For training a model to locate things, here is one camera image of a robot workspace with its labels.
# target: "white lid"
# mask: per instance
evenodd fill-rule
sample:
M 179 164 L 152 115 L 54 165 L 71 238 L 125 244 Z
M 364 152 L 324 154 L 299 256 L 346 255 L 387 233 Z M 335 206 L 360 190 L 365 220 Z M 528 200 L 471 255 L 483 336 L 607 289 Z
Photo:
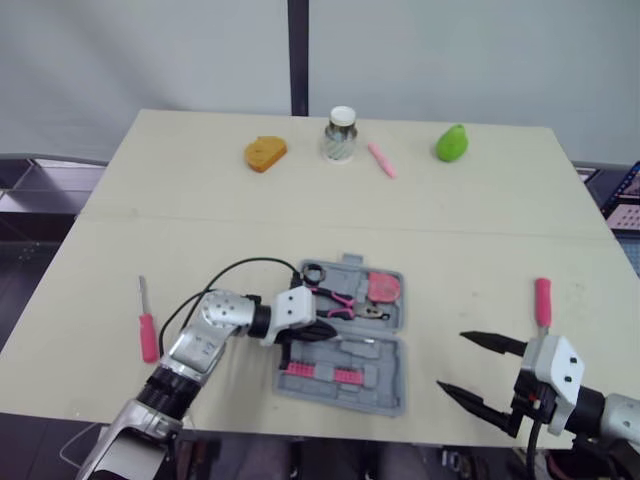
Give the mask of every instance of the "white lid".
M 329 120 L 339 127 L 348 127 L 356 122 L 356 111 L 351 107 L 333 107 L 329 114 Z

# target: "tool kit case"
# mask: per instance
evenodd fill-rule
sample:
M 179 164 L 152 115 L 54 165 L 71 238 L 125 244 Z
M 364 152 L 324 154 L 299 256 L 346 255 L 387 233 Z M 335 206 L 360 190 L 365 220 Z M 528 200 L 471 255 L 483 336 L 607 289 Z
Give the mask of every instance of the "tool kit case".
M 305 285 L 315 289 L 316 309 L 323 312 L 318 318 L 331 324 L 338 336 L 319 342 L 294 340 L 287 369 L 278 369 L 274 375 L 275 391 L 367 413 L 401 415 L 406 402 L 405 346 L 394 333 L 404 324 L 402 275 L 368 268 L 361 256 L 349 254 L 341 263 L 305 260 L 302 271 L 308 266 L 322 269 L 321 274 L 315 270 L 305 276 Z M 309 283 L 312 273 L 316 277 Z M 372 288 L 382 278 L 391 279 L 395 296 L 385 297 L 379 289 L 378 294 L 374 293 Z M 370 279 L 378 281 L 370 285 Z M 332 312 L 344 312 L 340 303 L 328 295 L 333 292 L 352 297 L 353 319 L 333 316 Z M 382 301 L 371 302 L 370 295 Z M 376 315 L 382 318 L 368 318 Z

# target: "black cable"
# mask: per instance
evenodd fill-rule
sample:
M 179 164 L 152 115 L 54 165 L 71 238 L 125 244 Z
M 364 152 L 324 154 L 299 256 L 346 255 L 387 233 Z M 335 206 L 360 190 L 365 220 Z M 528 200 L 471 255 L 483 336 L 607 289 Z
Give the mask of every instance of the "black cable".
M 182 326 L 180 327 L 180 330 L 183 330 L 187 326 L 187 323 L 189 323 L 189 320 L 191 319 L 191 316 L 193 315 L 193 312 L 195 312 L 198 304 L 200 303 L 200 300 L 202 300 L 202 297 L 204 297 L 207 293 L 212 292 L 214 290 L 214 289 L 211 288 L 213 286 L 213 284 L 216 281 L 218 281 L 218 279 L 220 277 L 222 277 L 225 273 L 227 273 L 229 270 L 232 270 L 232 269 L 236 268 L 237 266 L 243 265 L 245 263 L 250 263 L 250 262 L 274 262 L 274 263 L 279 263 L 279 264 L 284 265 L 285 267 L 289 268 L 293 272 L 294 280 L 299 280 L 299 278 L 297 278 L 297 277 L 300 277 L 300 273 L 296 270 L 296 268 L 293 265 L 291 265 L 289 262 L 286 262 L 285 260 L 281 260 L 279 258 L 273 258 L 273 257 L 251 257 L 251 258 L 245 258 L 244 260 L 240 260 L 238 262 L 232 263 L 231 265 L 226 267 L 224 270 L 222 270 L 220 273 L 218 273 L 215 277 L 213 277 L 203 290 L 201 290 L 198 293 L 193 294 L 191 297 L 189 297 L 187 300 L 185 300 L 182 303 L 182 305 L 180 305 L 176 309 L 176 311 L 173 312 L 173 314 L 169 317 L 169 319 L 166 322 L 164 322 L 164 325 L 162 325 L 162 328 L 160 329 L 160 334 L 158 335 L 158 350 L 160 352 L 160 356 L 164 355 L 164 333 L 167 330 L 167 327 L 169 326 L 169 324 L 178 315 L 178 313 L 180 313 L 180 311 L 184 307 L 186 307 L 189 304 L 189 302 L 191 302 L 194 298 L 197 298 L 197 300 L 191 306 L 191 309 L 189 310 L 189 313 L 187 313 L 187 316 L 185 317 L 184 321 L 182 322 Z
M 200 296 L 195 301 L 195 303 L 191 306 L 191 310 L 189 310 L 189 313 L 187 313 L 187 316 L 184 319 L 184 322 L 182 322 L 182 327 L 180 328 L 180 330 L 183 330 L 184 327 L 187 326 L 187 323 L 189 323 L 189 320 L 191 319 L 191 316 L 193 315 L 193 312 L 195 312 L 196 308 L 198 307 L 198 304 L 200 303 L 200 300 L 202 300 L 202 297 L 204 297 L 206 295 L 207 290 L 209 290 L 211 288 L 211 286 L 216 281 L 218 281 L 218 279 L 220 277 L 222 277 L 229 270 L 233 270 L 234 268 L 236 268 L 236 267 L 238 267 L 240 265 L 243 265 L 245 263 L 249 263 L 249 262 L 274 262 L 274 263 L 279 263 L 279 264 L 284 265 L 285 267 L 291 269 L 291 271 L 293 272 L 294 275 L 299 275 L 298 271 L 296 270 L 296 268 L 293 265 L 291 265 L 289 262 L 286 262 L 286 261 L 281 260 L 279 258 L 273 258 L 273 257 L 251 257 L 251 258 L 245 258 L 244 260 L 237 261 L 236 263 L 232 263 L 227 268 L 225 268 L 220 273 L 218 273 L 215 277 L 213 277 L 211 279 L 211 281 L 209 283 L 207 283 L 207 286 L 202 289 L 202 291 L 200 292 Z
M 213 292 L 215 291 L 215 289 L 211 289 L 208 290 L 208 292 Z M 164 322 L 164 325 L 162 325 L 162 328 L 160 329 L 160 334 L 158 335 L 158 351 L 160 352 L 160 356 L 164 355 L 164 332 L 167 330 L 167 327 L 169 326 L 169 324 L 173 321 L 174 318 L 176 318 L 176 315 L 178 315 L 180 313 L 180 311 L 187 306 L 187 304 L 193 300 L 194 298 L 196 298 L 198 295 L 200 295 L 201 292 L 198 293 L 194 293 L 193 295 L 191 295 L 189 298 L 187 298 L 184 302 L 182 302 L 182 305 L 180 305 L 175 312 L 173 312 L 171 314 L 171 316 L 169 317 L 169 319 Z
M 534 420 L 529 433 L 529 444 L 527 445 L 527 477 L 529 480 L 536 480 L 536 445 L 538 444 L 540 427 L 542 427 L 542 422 L 538 419 Z

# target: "screwdriver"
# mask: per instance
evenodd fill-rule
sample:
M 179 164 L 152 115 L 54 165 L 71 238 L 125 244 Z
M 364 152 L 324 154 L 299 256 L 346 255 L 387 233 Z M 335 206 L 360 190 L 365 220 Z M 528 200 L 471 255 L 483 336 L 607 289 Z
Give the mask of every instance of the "screwdriver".
M 551 326 L 551 280 L 536 279 L 536 323 L 540 338 L 549 335 Z
M 145 363 L 158 361 L 158 342 L 156 341 L 156 329 L 153 326 L 153 316 L 147 306 L 146 282 L 142 275 L 138 276 L 138 294 L 140 295 L 141 313 L 140 320 L 140 351 Z

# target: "pear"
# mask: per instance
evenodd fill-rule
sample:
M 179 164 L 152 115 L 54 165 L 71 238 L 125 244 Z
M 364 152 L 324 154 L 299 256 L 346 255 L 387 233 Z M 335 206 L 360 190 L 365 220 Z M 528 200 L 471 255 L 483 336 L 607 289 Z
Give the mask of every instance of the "pear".
M 436 154 L 443 162 L 453 162 L 467 151 L 469 140 L 464 126 L 458 124 L 447 130 L 436 144 Z

